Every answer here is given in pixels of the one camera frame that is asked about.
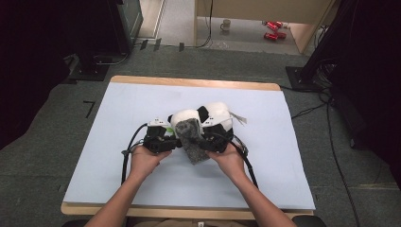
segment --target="red object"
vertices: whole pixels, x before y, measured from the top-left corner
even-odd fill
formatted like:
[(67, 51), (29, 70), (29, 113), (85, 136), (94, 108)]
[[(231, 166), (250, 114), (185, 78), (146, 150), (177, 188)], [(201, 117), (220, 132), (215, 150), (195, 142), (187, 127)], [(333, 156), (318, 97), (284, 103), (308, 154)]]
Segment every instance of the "red object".
[(282, 22), (273, 22), (276, 26), (278, 26), (278, 28), (283, 27), (283, 23)]
[(274, 32), (275, 32), (276, 30), (278, 30), (278, 26), (275, 25), (274, 22), (267, 22), (267, 23), (266, 23), (266, 26), (267, 26), (268, 28), (270, 28), (271, 30), (273, 30)]
[(267, 40), (273, 40), (273, 41), (276, 41), (278, 39), (278, 36), (276, 34), (270, 34), (269, 32), (266, 32), (264, 37)]
[(279, 39), (285, 39), (287, 37), (287, 33), (284, 32), (276, 32), (275, 34)]

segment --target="person's left hand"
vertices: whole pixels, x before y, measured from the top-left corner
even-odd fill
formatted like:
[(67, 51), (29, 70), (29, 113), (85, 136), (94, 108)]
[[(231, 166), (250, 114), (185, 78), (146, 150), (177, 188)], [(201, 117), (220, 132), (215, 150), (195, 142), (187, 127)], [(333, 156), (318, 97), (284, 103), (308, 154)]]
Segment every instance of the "person's left hand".
[(167, 157), (171, 151), (154, 154), (144, 146), (137, 146), (131, 155), (131, 171), (129, 177), (139, 177), (144, 180), (160, 161)]

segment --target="wooden table edge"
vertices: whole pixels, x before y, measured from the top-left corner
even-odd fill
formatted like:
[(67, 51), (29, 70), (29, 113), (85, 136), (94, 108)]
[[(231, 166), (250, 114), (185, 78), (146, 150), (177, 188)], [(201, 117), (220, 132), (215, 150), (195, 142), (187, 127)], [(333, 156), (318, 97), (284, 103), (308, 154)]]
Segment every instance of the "wooden table edge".
[(249, 90), (262, 90), (262, 91), (281, 91), (280, 86), (276, 83), (211, 80), (211, 79), (175, 79), (175, 78), (155, 78), (155, 77), (117, 75), (112, 77), (110, 82), (186, 86), (186, 87), (212, 87), (212, 88), (249, 89)]
[[(63, 202), (61, 211), (65, 215), (94, 215), (102, 204), (78, 204)], [(284, 210), (289, 218), (300, 215), (313, 216), (313, 210)], [(244, 210), (218, 210), (196, 208), (158, 208), (158, 207), (131, 207), (127, 213), (129, 217), (147, 218), (200, 218), (200, 219), (254, 219), (253, 213)]]

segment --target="hand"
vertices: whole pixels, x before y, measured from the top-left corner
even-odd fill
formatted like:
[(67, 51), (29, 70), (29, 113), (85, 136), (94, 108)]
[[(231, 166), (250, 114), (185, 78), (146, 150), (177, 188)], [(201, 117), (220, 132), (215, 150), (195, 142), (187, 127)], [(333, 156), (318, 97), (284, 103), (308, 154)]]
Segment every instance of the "hand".
[(231, 179), (231, 181), (234, 182), (241, 177), (246, 177), (244, 160), (232, 144), (229, 143), (222, 153), (206, 151), (206, 154), (218, 163), (218, 166)]
[(139, 177), (142, 181), (167, 157), (171, 151), (159, 154), (152, 153), (144, 146), (137, 146), (131, 155), (131, 171), (129, 177)]

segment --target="gray carpet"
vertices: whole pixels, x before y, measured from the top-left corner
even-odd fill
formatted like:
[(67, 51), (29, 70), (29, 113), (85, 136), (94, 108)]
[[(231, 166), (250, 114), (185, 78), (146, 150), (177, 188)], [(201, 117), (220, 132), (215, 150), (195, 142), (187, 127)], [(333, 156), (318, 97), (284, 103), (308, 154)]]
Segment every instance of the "gray carpet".
[[(61, 84), (37, 114), (28, 132), (0, 151), (0, 226), (62, 226), (65, 190), (96, 117), (108, 80), (114, 75), (274, 82), (289, 86), (285, 66), (303, 66), (307, 57), (209, 49), (135, 49), (111, 66), (104, 82)], [(284, 91), (292, 115), (321, 102), (316, 94)], [(94, 101), (91, 108), (87, 101)], [(369, 150), (349, 148), (349, 134), (330, 108), (333, 140), (360, 226), (399, 226), (401, 193), (388, 166)], [(293, 120), (315, 204), (327, 226), (357, 226), (330, 148), (325, 107)]]

